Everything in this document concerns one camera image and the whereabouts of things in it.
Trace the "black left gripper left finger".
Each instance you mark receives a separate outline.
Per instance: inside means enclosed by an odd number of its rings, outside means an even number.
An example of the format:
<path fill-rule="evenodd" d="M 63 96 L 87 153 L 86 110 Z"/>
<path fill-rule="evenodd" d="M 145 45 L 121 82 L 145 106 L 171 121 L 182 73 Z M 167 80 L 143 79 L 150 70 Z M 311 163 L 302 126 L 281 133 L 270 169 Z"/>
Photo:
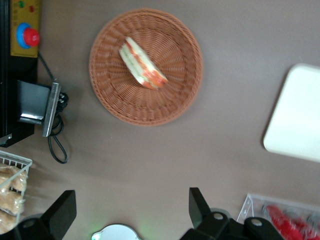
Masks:
<path fill-rule="evenodd" d="M 14 230 L 16 240 L 61 240 L 77 216 L 76 192 L 64 191 L 40 216 L 25 219 Z"/>

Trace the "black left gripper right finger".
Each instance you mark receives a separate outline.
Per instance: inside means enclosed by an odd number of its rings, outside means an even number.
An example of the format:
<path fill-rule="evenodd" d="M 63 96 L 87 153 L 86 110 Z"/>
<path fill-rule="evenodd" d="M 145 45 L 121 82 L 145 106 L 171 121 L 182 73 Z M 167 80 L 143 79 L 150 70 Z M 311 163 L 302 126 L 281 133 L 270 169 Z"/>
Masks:
<path fill-rule="evenodd" d="M 243 224 L 220 210 L 211 211 L 197 187 L 189 189 L 188 211 L 193 225 L 182 240 L 282 240 L 281 234 L 266 219 L 249 217 Z"/>

